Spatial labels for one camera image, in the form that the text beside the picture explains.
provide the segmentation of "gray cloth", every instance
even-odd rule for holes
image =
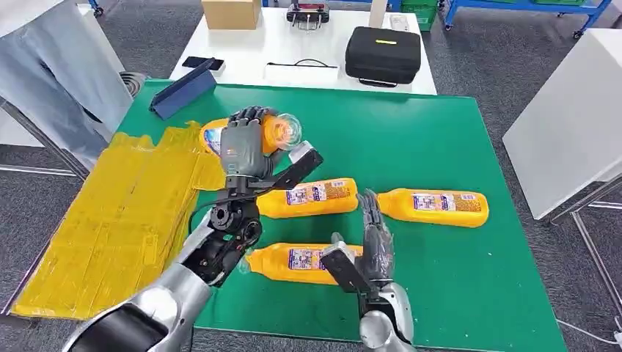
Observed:
[[[0,38],[0,96],[88,169],[132,102],[94,42],[73,1]]]

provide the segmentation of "gray carpet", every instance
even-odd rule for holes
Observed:
[[[100,24],[128,70],[167,77],[201,16],[197,0],[105,0]],[[348,9],[365,8],[352,4]],[[618,17],[608,9],[597,26]],[[511,190],[525,234],[555,314],[607,339],[615,329],[614,308],[570,219],[559,227],[531,218],[501,137],[575,43],[572,32],[585,16],[539,12],[460,9],[455,27],[445,32],[437,18],[423,35],[439,94],[478,100],[494,149]],[[8,161],[47,166],[39,150],[0,148]],[[0,172],[0,300],[7,299],[29,261],[54,230],[79,187],[76,179]],[[612,196],[622,200],[620,194]],[[11,222],[7,214],[15,216]],[[613,279],[622,287],[617,249],[622,221],[615,211],[588,209],[583,216]],[[75,326],[68,320],[0,318],[0,350],[56,351]],[[619,351],[576,331],[562,328],[569,351]],[[197,330],[193,351],[360,351],[358,344]]]

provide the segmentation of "cardboard box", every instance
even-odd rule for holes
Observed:
[[[256,29],[261,0],[201,0],[209,29]]]

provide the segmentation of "blue shelf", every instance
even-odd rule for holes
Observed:
[[[564,4],[534,4],[530,0],[516,0],[514,3],[483,1],[483,0],[447,0],[449,1],[449,10],[445,16],[445,28],[447,30],[453,27],[453,16],[459,7],[478,7],[482,9],[498,9],[498,10],[518,10],[518,11],[541,11],[541,12],[558,12],[568,14],[587,15],[588,20],[583,27],[574,33],[575,38],[583,35],[587,28],[590,28],[596,20],[599,19],[605,7],[611,3],[611,0],[602,0],[596,6],[591,0],[586,1],[583,5],[564,5]]]

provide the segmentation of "smartphone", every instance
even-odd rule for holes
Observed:
[[[199,65],[201,65],[206,60],[209,60],[209,59],[205,57],[188,56],[188,58],[181,65],[184,67],[197,68],[199,67]],[[220,70],[220,67],[222,66],[222,64],[224,64],[224,60],[214,59],[214,62],[212,62],[212,65],[210,65],[210,71]]]

